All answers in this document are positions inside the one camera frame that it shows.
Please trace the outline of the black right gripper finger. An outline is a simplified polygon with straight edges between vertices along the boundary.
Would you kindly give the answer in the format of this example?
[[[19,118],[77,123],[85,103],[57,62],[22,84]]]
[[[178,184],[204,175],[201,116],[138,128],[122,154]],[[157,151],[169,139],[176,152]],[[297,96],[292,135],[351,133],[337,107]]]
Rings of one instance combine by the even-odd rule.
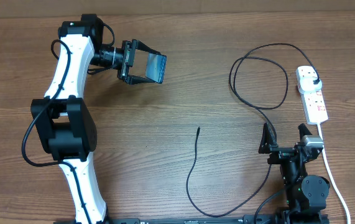
[[[259,154],[270,154],[277,148],[274,132],[268,123],[264,123],[262,139],[260,140]]]
[[[300,139],[302,139],[304,136],[311,136],[310,130],[306,127],[304,123],[298,126],[298,130],[299,130]]]

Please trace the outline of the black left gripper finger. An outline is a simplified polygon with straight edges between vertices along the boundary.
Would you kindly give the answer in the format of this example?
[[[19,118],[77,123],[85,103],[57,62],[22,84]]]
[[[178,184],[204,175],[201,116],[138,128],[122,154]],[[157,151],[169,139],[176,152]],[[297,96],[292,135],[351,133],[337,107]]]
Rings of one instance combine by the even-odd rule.
[[[147,77],[138,77],[135,75],[128,75],[125,79],[125,82],[129,85],[136,85],[140,83],[155,83],[155,80],[152,80]]]
[[[147,52],[148,54],[154,54],[154,55],[160,55],[161,53],[159,51],[156,51],[147,45],[145,45],[143,42],[133,39],[132,40],[132,53],[135,55],[136,51],[140,50],[143,52]]]

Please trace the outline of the blue Galaxy smartphone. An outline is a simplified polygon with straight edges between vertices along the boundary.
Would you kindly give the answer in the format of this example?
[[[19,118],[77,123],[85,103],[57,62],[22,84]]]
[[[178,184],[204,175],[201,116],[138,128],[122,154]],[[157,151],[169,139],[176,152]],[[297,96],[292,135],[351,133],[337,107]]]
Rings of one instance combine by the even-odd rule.
[[[167,63],[166,55],[148,54],[145,77],[162,84],[164,80],[165,67]]]

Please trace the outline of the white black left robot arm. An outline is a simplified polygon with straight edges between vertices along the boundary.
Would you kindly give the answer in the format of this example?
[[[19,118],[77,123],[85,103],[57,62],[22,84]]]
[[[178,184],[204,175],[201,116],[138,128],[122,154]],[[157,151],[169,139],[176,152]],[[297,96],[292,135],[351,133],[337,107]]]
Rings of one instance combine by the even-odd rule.
[[[72,223],[112,222],[94,168],[98,135],[83,99],[87,76],[112,69],[129,85],[162,83],[167,63],[165,55],[136,39],[123,41],[120,48],[103,43],[105,29],[110,26],[96,14],[58,28],[53,41],[60,44],[55,75],[44,97],[32,100],[33,120],[22,140],[24,160],[37,166],[26,154],[27,139],[36,129],[44,151],[53,158],[43,166],[59,166],[65,174],[75,204]]]

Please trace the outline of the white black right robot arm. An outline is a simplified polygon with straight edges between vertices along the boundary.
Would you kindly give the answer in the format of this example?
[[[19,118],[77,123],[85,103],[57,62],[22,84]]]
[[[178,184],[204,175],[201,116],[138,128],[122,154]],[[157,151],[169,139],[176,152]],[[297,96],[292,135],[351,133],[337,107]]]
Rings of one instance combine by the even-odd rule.
[[[314,161],[323,152],[323,140],[313,135],[304,124],[298,126],[300,140],[292,147],[280,147],[273,130],[264,124],[259,153],[267,154],[267,163],[279,165],[284,182],[283,189],[271,195],[258,207],[254,223],[328,223],[321,211],[326,208],[330,182],[319,175],[309,175],[307,162]],[[262,207],[284,193],[287,206],[271,215],[259,217]]]

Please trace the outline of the white charger adapter plug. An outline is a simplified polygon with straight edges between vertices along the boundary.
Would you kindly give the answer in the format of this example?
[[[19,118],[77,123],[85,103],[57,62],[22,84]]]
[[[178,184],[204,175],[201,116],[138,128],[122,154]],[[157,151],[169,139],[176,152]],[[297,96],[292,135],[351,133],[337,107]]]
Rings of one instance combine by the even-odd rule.
[[[298,90],[301,94],[307,94],[322,89],[322,81],[317,77],[299,77]]]

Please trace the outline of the white power strip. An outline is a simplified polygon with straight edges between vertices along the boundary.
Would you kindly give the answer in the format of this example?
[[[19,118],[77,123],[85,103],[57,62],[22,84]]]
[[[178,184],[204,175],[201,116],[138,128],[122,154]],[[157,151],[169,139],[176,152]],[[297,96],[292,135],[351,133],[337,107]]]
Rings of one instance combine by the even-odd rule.
[[[317,77],[317,74],[311,66],[300,66],[296,69],[296,76],[298,86],[299,77]],[[321,124],[328,120],[325,101],[321,90],[307,94],[300,93],[300,96],[308,124]]]

